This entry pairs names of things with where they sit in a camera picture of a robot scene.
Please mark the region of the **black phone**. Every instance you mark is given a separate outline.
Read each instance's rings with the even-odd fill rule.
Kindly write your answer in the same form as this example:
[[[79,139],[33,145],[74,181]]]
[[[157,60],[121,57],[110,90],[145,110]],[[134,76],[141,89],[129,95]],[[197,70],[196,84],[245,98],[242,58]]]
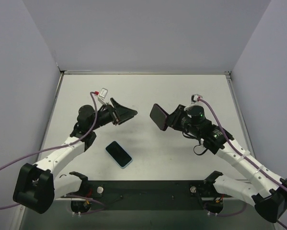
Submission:
[[[157,103],[155,103],[150,112],[150,118],[161,131],[165,131],[168,127],[166,121],[169,114],[164,111]]]

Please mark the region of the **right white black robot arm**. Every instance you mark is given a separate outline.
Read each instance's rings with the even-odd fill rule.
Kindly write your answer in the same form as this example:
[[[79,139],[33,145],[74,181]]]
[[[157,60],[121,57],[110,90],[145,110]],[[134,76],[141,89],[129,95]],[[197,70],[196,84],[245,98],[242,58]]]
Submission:
[[[229,132],[206,119],[203,107],[194,105],[185,109],[179,105],[165,122],[174,130],[190,134],[249,181],[243,184],[220,174],[212,182],[218,193],[254,206],[256,212],[271,223],[276,223],[287,210],[287,178],[267,169]]]

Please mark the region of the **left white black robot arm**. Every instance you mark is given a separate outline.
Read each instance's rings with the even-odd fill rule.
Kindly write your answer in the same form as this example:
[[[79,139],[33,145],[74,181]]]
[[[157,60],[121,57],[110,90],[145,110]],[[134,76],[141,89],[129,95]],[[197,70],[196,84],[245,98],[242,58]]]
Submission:
[[[53,201],[68,194],[83,197],[88,193],[87,176],[79,172],[60,172],[76,157],[90,148],[96,139],[94,130],[109,123],[120,125],[137,115],[137,111],[120,105],[114,98],[110,104],[84,105],[79,109],[77,123],[64,144],[52,153],[21,167],[13,192],[13,200],[39,214],[45,213]]]

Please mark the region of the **phone in light blue case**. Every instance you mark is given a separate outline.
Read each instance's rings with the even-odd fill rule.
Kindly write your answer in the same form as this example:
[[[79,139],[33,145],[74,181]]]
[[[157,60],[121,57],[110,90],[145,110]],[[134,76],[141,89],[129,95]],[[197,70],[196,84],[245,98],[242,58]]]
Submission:
[[[110,143],[105,150],[122,169],[127,167],[133,160],[116,141]]]

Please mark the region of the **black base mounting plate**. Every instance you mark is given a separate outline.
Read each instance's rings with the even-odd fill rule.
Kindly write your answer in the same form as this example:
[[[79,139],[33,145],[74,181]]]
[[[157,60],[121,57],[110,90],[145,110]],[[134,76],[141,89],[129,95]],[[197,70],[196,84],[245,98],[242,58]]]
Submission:
[[[194,181],[87,181],[68,205],[72,212],[202,210],[207,200],[223,195],[202,180]]]

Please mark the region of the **aluminium table frame rail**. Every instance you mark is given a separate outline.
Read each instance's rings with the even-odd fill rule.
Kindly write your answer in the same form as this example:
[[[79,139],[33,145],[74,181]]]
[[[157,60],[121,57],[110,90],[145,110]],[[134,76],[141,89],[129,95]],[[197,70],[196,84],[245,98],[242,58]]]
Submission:
[[[160,131],[149,116],[154,104],[171,113],[180,104],[189,105],[193,94],[200,94],[207,119],[213,123],[220,121],[253,156],[231,79],[226,74],[67,73],[58,89],[44,138],[45,148],[64,144],[76,123],[79,108],[91,103],[89,93],[102,88],[108,90],[107,98],[115,98],[138,114],[122,125],[107,124],[97,129],[91,147],[71,161],[61,175],[76,171],[93,181],[203,180],[217,170],[249,184],[242,174],[213,153],[196,156],[193,153],[196,140],[184,138],[172,128]],[[124,169],[105,150],[113,141],[133,158]]]

